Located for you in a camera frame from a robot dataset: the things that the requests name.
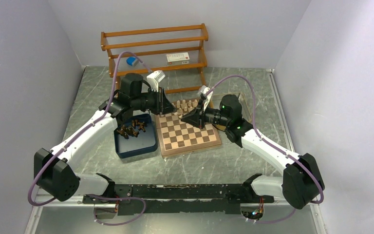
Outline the light queen chess piece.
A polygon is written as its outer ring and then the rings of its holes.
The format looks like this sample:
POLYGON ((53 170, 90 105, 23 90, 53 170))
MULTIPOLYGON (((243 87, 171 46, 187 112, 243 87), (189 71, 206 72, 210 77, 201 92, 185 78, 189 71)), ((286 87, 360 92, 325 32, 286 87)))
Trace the light queen chess piece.
POLYGON ((181 108, 182 108, 182 109, 187 108, 187 103, 186 103, 186 100, 185 100, 185 99, 183 99, 183 100, 181 101, 181 108))

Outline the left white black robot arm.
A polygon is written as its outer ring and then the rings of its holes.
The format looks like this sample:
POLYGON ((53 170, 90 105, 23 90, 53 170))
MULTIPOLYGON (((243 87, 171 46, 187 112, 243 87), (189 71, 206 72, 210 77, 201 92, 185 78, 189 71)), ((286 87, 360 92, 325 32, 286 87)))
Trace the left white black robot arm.
POLYGON ((35 186, 52 195, 50 201, 66 201, 74 195, 92 196, 104 203, 112 201, 116 197, 114 181, 102 174, 77 174, 73 163, 102 136, 129 120, 134 111, 150 111, 155 115, 175 112, 164 89, 159 87, 164 77, 161 70, 146 78, 136 73, 126 74, 120 88, 112 90, 109 99, 82 127, 51 150, 39 149, 34 155, 34 182, 28 192, 29 202, 39 206, 32 199, 35 186))

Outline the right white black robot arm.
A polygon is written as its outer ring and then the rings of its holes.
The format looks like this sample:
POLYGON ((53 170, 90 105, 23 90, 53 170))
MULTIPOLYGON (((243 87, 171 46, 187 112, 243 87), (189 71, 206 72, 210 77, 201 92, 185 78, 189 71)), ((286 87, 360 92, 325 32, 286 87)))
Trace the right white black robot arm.
POLYGON ((242 116, 242 105, 235 95, 225 95, 219 109, 206 107, 201 96, 198 104, 181 121, 202 129, 206 124, 224 126, 227 138, 241 148, 261 156, 278 172, 279 177, 254 175, 245 182, 243 195, 254 202, 261 196, 284 198, 295 209, 308 203, 320 204, 325 189, 316 159, 309 153, 300 155, 269 139, 242 116))

